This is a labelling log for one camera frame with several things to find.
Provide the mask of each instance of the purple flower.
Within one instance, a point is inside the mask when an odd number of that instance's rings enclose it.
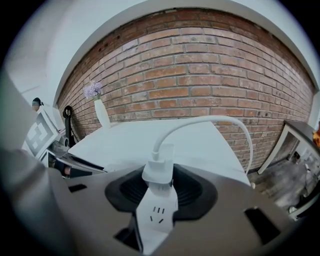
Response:
[[[97,94],[101,94],[101,83],[93,81],[90,82],[90,85],[83,88],[84,96],[89,99],[90,97],[96,96]]]

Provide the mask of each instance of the white vase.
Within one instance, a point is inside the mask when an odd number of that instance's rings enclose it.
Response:
[[[96,112],[96,117],[99,119],[99,122],[102,125],[102,127],[109,129],[111,127],[110,119],[105,105],[103,104],[101,99],[97,99],[94,101],[94,108]]]

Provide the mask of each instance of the white wall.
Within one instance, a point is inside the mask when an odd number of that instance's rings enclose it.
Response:
[[[276,0],[51,0],[21,32],[24,40],[14,42],[5,68],[28,101],[40,97],[52,106],[72,69],[102,37],[138,17],[181,7],[221,10],[257,23],[292,50],[319,88],[317,52]]]

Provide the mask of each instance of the gray floor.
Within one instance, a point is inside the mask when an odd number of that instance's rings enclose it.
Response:
[[[296,162],[294,158],[284,160],[260,175],[257,172],[248,174],[248,178],[255,183],[257,191],[287,211],[299,202],[300,196],[311,193],[320,175],[320,164],[314,158]],[[310,172],[307,172],[305,164],[308,164]]]

